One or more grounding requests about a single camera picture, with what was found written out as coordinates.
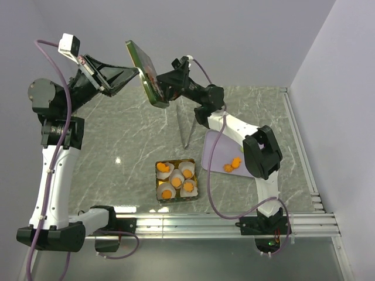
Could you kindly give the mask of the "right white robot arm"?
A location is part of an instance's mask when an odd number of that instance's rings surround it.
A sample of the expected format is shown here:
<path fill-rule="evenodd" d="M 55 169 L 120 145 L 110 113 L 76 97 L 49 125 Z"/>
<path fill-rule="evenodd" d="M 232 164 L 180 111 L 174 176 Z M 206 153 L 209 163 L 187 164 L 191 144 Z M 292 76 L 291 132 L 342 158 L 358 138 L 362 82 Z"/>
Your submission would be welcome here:
<path fill-rule="evenodd" d="M 225 135 L 243 148 L 244 164 L 255 178 L 258 204 L 252 208 L 257 213 L 257 225 L 265 234 L 274 233 L 284 222 L 289 223 L 286 205 L 279 198 L 278 172 L 282 152 L 269 126 L 250 125 L 227 112 L 224 89 L 213 83 L 204 87 L 190 76 L 193 57 L 184 56 L 172 62 L 173 70 L 159 74 L 156 80 L 168 101 L 184 96 L 199 106 L 194 109 L 197 123 L 217 131 L 207 164 L 211 175 L 214 151 L 220 138 Z"/>

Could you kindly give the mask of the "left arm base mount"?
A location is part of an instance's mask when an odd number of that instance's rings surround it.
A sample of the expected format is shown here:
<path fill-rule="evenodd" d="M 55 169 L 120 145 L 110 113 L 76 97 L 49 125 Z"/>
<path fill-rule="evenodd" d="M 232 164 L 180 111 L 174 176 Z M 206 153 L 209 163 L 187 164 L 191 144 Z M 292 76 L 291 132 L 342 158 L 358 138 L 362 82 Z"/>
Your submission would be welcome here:
<path fill-rule="evenodd" d="M 132 237 L 125 232 L 135 234 L 137 219 L 120 218 L 117 219 L 114 227 L 100 228 L 94 232 L 95 250 L 99 253 L 115 253 L 119 250 L 123 237 Z"/>

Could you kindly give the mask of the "green christmas cookie tin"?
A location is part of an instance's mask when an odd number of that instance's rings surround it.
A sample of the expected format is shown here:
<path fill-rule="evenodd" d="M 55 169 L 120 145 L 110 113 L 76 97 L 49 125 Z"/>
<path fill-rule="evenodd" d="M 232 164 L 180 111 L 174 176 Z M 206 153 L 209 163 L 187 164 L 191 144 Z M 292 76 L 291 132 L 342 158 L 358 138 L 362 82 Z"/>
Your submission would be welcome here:
<path fill-rule="evenodd" d="M 196 163 L 193 159 L 178 159 L 178 160 L 164 160 L 164 161 L 160 161 L 160 162 L 169 162 L 171 164 L 174 165 L 174 170 L 175 169 L 178 169 L 178 166 L 179 166 L 179 163 L 180 162 L 184 162 L 184 161 L 190 161 L 190 162 L 193 162 L 195 164 L 195 168 L 196 168 Z M 197 186 L 197 189 L 198 189 L 198 196 L 196 197 L 184 197 L 182 198 L 180 196 L 180 189 L 175 189 L 176 190 L 176 196 L 175 198 L 172 198 L 172 199 L 168 199 L 168 200 L 158 200 L 157 197 L 157 201 L 161 204 L 166 204 L 166 203 L 179 203 L 179 202 L 184 202 L 184 201 L 193 201 L 193 200 L 197 200 L 199 198 L 199 188 L 198 188 L 198 183 L 197 183 L 197 175 L 195 173 L 195 175 L 191 178 L 191 179 L 185 179 L 185 180 L 193 180 L 195 183 L 196 183 L 196 186 Z M 169 177 L 165 180 L 159 180 L 157 179 L 156 177 L 156 187 L 155 187 L 155 190 L 158 188 L 158 186 L 162 183 L 165 183 L 165 182 L 168 182 L 169 183 Z"/>

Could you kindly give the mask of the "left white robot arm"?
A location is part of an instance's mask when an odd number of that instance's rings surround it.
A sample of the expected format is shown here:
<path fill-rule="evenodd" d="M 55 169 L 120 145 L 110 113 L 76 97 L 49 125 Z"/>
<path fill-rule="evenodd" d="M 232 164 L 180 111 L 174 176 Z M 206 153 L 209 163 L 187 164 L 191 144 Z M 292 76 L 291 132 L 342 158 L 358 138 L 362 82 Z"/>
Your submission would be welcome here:
<path fill-rule="evenodd" d="M 85 123 L 73 114 L 97 94 L 115 96 L 139 71 L 105 64 L 87 54 L 79 56 L 78 63 L 66 88 L 46 78 L 28 88 L 32 110 L 42 125 L 43 170 L 32 217 L 28 226 L 17 230 L 16 239 L 39 251 L 78 252 L 85 237 L 96 230 L 112 235 L 118 228 L 111 206 L 94 206 L 81 216 L 69 216 L 71 181 Z"/>

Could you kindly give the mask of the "gold tin lid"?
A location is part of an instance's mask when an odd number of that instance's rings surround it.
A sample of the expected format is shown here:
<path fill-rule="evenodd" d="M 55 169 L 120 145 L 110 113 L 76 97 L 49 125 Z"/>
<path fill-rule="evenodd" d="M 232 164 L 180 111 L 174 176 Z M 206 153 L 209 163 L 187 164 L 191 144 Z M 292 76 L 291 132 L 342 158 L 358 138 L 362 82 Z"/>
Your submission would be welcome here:
<path fill-rule="evenodd" d="M 126 41 L 126 47 L 134 67 L 139 71 L 141 84 L 151 105 L 157 108 L 168 107 L 169 101 L 158 84 L 151 58 L 132 40 Z"/>

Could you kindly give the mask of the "flower shaped cookie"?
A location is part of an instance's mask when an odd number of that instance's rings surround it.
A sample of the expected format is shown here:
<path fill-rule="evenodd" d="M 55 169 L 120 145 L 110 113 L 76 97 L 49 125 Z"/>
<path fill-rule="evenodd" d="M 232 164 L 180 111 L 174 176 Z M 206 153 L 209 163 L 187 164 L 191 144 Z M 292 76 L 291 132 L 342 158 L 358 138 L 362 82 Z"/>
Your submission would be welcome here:
<path fill-rule="evenodd" d="M 195 186 L 191 181 L 185 181 L 183 185 L 184 191 L 191 193 L 194 190 Z"/>

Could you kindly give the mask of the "lilac plastic tray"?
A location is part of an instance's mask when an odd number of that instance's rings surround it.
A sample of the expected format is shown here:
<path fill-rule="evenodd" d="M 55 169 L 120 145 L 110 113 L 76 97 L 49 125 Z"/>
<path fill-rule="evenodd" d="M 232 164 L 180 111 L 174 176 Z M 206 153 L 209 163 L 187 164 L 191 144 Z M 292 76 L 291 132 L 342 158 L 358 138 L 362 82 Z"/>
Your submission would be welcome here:
<path fill-rule="evenodd" d="M 201 166 L 203 169 L 207 170 L 210 152 L 212 150 L 214 141 L 219 133 L 217 131 L 208 130 L 205 134 Z M 211 172 L 218 172 L 224 174 L 232 174 L 236 176 L 244 176 L 253 178 L 253 175 L 248 172 L 245 162 L 244 153 L 240 150 L 241 146 L 231 140 L 229 137 L 222 135 L 215 146 L 214 154 L 211 164 Z M 225 164 L 231 164 L 235 157 L 240 157 L 242 160 L 241 166 L 238 169 L 234 169 L 231 173 L 226 173 L 223 170 Z"/>

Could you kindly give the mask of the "metal tongs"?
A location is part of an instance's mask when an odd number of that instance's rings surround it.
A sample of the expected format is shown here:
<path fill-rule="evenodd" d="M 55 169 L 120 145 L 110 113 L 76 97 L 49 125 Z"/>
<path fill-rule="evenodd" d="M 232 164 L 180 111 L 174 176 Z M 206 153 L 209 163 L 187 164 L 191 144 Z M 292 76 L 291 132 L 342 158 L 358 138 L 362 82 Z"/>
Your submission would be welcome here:
<path fill-rule="evenodd" d="M 190 145 L 190 140 L 196 129 L 196 118 L 194 110 L 187 108 L 185 105 L 176 106 L 176 117 L 181 144 L 184 150 Z"/>

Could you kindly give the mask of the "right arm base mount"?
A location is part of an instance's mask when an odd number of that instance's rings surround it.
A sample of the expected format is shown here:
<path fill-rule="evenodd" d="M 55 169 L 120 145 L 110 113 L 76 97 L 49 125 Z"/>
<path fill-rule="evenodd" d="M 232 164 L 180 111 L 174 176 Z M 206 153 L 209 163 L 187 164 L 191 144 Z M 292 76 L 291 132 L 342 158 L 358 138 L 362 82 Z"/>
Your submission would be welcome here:
<path fill-rule="evenodd" d="M 267 218 L 262 214 L 256 217 L 241 217 L 235 223 L 242 236 L 256 236 L 256 248 L 268 256 L 275 255 L 282 249 L 281 236 L 285 235 L 287 241 L 292 233 L 289 220 L 282 214 Z"/>

